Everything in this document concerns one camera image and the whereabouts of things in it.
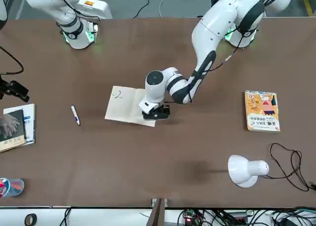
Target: gray floor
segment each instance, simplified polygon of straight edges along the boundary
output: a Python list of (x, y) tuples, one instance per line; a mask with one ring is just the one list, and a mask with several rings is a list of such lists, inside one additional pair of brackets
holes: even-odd
[[(146, 4), (147, 0), (103, 0), (110, 6), (113, 18), (132, 18)], [(158, 6), (161, 0), (150, 0), (139, 17), (159, 17)], [(164, 17), (197, 17), (205, 14), (210, 0), (164, 0), (161, 13)], [(303, 0), (292, 0), (290, 6), (278, 15), (269, 16), (307, 16)], [(9, 11), (9, 19), (43, 19), (49, 18), (43, 12), (31, 8), (25, 0), (14, 0)]]

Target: table surface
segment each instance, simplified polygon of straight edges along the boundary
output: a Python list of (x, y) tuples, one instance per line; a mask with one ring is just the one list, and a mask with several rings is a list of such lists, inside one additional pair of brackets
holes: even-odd
[[(113, 85), (142, 88), (148, 72), (171, 66), (186, 77), (192, 73), (197, 22), (106, 20), (97, 43), (76, 51), (52, 20), (9, 21), (1, 45), (25, 72), (5, 78), (30, 90), (37, 128), (34, 145), (0, 154), (1, 176), (26, 183), (20, 196), (0, 205), (147, 207), (151, 198), (164, 197), (170, 207), (316, 206), (314, 192), (287, 180), (260, 178), (252, 188), (239, 188), (227, 172), (229, 156), (239, 154), (267, 161), (270, 175), (282, 176), (269, 157), (270, 143), (279, 142), (303, 153), (302, 173), (316, 182), (316, 18), (263, 19), (253, 43), (209, 73), (194, 103), (171, 104), (171, 117), (155, 128), (104, 120)], [(233, 49), (220, 43), (215, 65)], [(0, 59), (1, 70), (18, 69), (4, 53)], [(279, 134), (246, 130), (248, 89), (277, 93)], [(5, 96), (0, 109), (22, 104)], [(277, 148), (275, 156), (289, 172), (290, 153)]]

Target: tape roll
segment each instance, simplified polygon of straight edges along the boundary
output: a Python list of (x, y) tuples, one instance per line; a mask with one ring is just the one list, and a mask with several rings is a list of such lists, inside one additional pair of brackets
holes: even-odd
[(36, 214), (29, 214), (25, 217), (24, 225), (25, 226), (34, 226), (37, 222), (38, 218)]

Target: pen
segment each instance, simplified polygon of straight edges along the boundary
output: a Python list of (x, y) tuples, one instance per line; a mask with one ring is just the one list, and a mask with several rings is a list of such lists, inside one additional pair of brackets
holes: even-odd
[(71, 105), (71, 110), (73, 111), (76, 123), (80, 126), (80, 119), (78, 117), (78, 114), (74, 105)]

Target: plastic cup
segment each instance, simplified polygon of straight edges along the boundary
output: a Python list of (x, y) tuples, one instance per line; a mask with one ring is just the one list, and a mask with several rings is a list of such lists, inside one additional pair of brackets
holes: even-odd
[(0, 178), (0, 198), (17, 196), (24, 189), (24, 181), (22, 179)]

